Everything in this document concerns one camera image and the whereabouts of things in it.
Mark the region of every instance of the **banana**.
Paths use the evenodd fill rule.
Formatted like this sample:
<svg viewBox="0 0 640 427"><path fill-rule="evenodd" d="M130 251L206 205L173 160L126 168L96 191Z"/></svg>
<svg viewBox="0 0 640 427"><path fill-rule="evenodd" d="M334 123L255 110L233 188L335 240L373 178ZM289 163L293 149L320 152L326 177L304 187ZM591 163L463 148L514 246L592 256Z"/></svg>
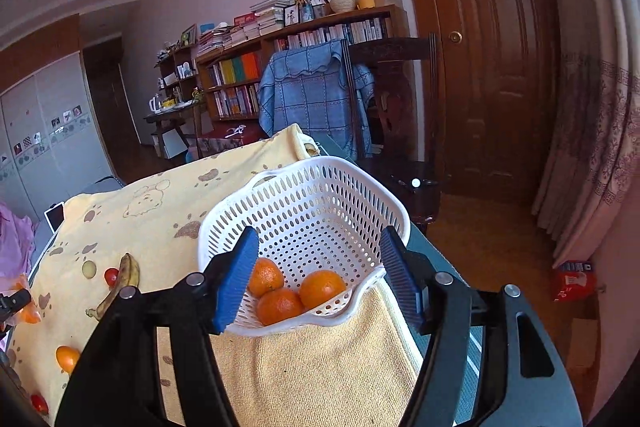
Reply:
<svg viewBox="0 0 640 427"><path fill-rule="evenodd" d="M88 317L93 317L97 321L100 321L107 311L107 308L115 300L119 291L122 290L124 286L137 287L138 284L140 284L140 266L130 253L126 253L120 260L118 278L113 288L111 288L109 295L106 296L104 301L102 301L96 309L87 309L85 313Z"/></svg>

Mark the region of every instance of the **metal bolt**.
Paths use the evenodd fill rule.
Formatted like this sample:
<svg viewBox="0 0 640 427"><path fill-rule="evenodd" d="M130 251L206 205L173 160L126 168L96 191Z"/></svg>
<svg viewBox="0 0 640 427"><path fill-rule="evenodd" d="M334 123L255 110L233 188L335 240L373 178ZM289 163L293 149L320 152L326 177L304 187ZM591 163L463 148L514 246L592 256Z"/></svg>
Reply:
<svg viewBox="0 0 640 427"><path fill-rule="evenodd" d="M520 288L514 284L508 284L505 286L504 292L510 297L520 297Z"/></svg>
<svg viewBox="0 0 640 427"><path fill-rule="evenodd" d="M204 275L200 272L190 273L187 276L187 284L189 286L200 286L204 283Z"/></svg>
<svg viewBox="0 0 640 427"><path fill-rule="evenodd" d="M436 282L448 286L453 282L453 276L448 272L438 272L436 273Z"/></svg>
<svg viewBox="0 0 640 427"><path fill-rule="evenodd" d="M121 299L130 299L135 294L135 286L124 286L124 288L118 292L118 297L120 297Z"/></svg>

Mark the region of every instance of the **plaid blanket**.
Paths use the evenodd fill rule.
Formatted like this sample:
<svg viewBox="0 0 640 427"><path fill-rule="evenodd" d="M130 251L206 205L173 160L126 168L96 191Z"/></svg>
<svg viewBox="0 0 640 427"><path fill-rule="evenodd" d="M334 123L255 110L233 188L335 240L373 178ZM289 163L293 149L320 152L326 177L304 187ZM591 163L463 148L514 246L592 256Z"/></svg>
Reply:
<svg viewBox="0 0 640 427"><path fill-rule="evenodd" d="M365 152L371 135L365 108L373 96L373 75L353 67ZM351 129L349 92L339 40L273 54L258 88L260 126L274 133L297 123L305 134L328 134L352 159L357 157Z"/></svg>

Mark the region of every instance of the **orange mug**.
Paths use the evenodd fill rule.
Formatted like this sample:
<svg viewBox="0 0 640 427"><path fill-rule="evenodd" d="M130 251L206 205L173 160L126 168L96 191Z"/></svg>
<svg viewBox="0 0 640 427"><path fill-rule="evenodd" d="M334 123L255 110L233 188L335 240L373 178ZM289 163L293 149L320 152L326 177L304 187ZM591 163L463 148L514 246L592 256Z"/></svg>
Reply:
<svg viewBox="0 0 640 427"><path fill-rule="evenodd" d="M362 10L365 8L373 8L376 6L376 3L374 0L356 0L356 3L358 4L358 10Z"/></svg>

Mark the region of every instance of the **basket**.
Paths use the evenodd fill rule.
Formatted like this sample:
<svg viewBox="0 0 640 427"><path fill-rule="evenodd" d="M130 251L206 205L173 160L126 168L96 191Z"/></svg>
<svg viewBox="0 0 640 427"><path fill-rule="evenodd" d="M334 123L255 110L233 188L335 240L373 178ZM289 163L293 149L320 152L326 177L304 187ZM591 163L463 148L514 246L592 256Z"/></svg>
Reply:
<svg viewBox="0 0 640 427"><path fill-rule="evenodd" d="M226 331L260 337L309 324L336 326L356 312L364 291L384 277L378 242L388 225L407 244L409 215L391 192L346 160L316 156L260 172L220 201L200 227L198 267L203 271L214 255L235 246L244 227L254 227L259 255L278 265L286 287L297 290L306 275L330 269L347 289L317 308L267 327L255 316L258 299L245 293Z"/></svg>

